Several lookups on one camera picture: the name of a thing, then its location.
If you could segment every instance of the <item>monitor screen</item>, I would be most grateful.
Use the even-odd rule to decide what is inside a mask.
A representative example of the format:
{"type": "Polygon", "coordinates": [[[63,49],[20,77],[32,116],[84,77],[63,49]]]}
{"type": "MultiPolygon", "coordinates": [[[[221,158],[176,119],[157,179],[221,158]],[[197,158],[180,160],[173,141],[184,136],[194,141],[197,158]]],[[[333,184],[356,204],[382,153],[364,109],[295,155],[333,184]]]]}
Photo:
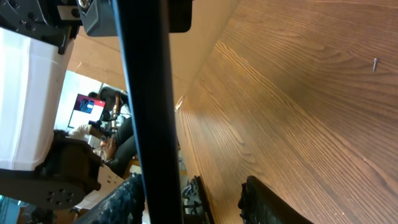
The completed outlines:
{"type": "Polygon", "coordinates": [[[88,124],[89,121],[99,120],[104,107],[105,101],[78,94],[68,127],[75,128],[81,124],[88,124]]]}

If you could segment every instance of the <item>white plastic panel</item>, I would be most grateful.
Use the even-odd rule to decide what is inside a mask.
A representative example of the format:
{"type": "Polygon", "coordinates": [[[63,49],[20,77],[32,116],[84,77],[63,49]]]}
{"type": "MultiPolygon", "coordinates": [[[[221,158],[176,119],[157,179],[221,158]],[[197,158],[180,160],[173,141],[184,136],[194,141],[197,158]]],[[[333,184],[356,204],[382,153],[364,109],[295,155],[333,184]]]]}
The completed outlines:
{"type": "Polygon", "coordinates": [[[45,159],[72,49],[59,55],[0,28],[0,169],[34,170],[45,159]]]}

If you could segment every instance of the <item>hand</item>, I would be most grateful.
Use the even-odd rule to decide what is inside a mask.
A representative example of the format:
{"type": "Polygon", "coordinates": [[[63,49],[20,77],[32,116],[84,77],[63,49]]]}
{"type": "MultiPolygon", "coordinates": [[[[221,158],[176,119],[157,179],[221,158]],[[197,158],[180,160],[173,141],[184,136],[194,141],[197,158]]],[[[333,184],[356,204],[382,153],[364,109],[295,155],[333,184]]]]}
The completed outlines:
{"type": "Polygon", "coordinates": [[[116,152],[116,140],[114,136],[106,140],[105,152],[106,152],[106,160],[113,158],[114,153],[116,152]]]}
{"type": "Polygon", "coordinates": [[[111,138],[106,138],[106,141],[101,141],[101,143],[99,144],[99,147],[103,147],[105,148],[108,144],[111,144],[112,139],[111,138]]]}

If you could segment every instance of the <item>wooden panel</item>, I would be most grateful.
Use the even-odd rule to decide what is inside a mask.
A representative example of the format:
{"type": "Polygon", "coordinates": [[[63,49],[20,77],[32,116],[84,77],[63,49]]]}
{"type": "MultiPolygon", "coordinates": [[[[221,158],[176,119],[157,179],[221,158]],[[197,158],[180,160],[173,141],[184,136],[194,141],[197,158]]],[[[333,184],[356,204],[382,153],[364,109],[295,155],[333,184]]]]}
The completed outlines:
{"type": "Polygon", "coordinates": [[[396,1],[240,2],[176,114],[217,223],[248,175],[315,223],[398,222],[397,23],[396,1]]]}
{"type": "MultiPolygon", "coordinates": [[[[238,2],[194,1],[191,29],[187,33],[170,34],[174,102],[186,93],[238,2]]],[[[126,89],[117,37],[88,37],[81,28],[68,69],[126,89]]]]}

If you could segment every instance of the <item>black metal pole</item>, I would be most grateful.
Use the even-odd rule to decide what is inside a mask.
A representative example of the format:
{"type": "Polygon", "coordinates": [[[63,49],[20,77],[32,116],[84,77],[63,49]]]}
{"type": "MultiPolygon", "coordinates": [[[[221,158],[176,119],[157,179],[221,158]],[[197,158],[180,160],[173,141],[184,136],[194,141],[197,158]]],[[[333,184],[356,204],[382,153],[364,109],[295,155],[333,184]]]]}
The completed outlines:
{"type": "Polygon", "coordinates": [[[167,1],[113,0],[151,223],[183,223],[167,1]]]}

